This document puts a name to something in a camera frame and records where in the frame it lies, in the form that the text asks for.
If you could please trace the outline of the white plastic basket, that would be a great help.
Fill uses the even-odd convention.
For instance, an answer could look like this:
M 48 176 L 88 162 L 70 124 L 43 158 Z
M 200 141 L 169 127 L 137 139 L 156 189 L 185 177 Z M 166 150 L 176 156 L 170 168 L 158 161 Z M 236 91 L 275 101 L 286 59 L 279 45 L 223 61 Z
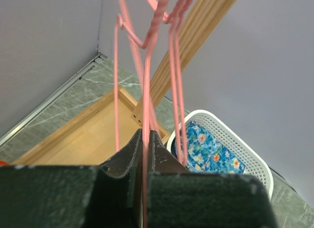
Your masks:
M 266 188 L 268 196 L 272 196 L 274 181 L 270 168 L 254 150 L 220 119 L 206 110 L 195 110 L 189 113 L 184 119 L 185 129 L 192 121 L 208 129 L 225 147 L 231 150 L 246 165 L 243 174 L 257 177 Z

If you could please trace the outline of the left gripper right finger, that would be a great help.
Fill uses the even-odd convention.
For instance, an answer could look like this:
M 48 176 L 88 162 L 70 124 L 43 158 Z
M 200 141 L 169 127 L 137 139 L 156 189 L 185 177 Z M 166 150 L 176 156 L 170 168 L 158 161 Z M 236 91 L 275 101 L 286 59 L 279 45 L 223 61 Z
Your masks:
M 147 224 L 150 228 L 275 228 L 262 183 L 246 174 L 191 173 L 150 132 Z

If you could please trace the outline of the wooden clothes rack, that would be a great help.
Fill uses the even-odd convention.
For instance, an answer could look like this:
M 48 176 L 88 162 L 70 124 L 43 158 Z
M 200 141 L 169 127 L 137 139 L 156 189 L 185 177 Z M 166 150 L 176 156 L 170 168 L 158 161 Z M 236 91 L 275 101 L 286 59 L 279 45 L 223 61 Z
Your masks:
M 193 0 L 179 30 L 181 70 L 192 59 L 236 0 Z M 164 12 L 150 66 L 150 98 L 153 108 L 171 88 L 168 32 L 170 13 Z M 142 128 L 143 103 L 118 85 L 119 147 Z M 169 132 L 159 123 L 163 143 Z M 116 152 L 114 89 L 70 122 L 14 161 L 26 165 L 98 164 Z

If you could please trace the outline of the blue floral cloth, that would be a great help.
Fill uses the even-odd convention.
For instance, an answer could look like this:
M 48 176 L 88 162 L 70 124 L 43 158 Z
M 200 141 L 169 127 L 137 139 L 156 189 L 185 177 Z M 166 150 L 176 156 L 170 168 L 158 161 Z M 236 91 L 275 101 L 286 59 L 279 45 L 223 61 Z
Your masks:
M 208 129 L 192 121 L 186 127 L 187 163 L 193 173 L 243 174 L 246 165 Z

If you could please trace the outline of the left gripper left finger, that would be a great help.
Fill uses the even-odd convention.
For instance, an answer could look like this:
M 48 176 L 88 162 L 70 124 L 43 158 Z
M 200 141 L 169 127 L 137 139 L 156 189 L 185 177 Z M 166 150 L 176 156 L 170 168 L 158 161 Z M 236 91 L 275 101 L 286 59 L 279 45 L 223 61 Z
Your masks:
M 0 168 L 3 228 L 141 226 L 142 131 L 105 162 Z

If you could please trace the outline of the orange shorts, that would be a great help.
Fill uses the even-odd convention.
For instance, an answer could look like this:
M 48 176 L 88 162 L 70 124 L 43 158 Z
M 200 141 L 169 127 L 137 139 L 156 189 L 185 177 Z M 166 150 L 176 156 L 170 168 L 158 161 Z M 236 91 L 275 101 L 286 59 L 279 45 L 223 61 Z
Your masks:
M 1 161 L 0 161 L 0 165 L 1 165 L 1 166 L 8 166 L 9 164 L 1 160 Z

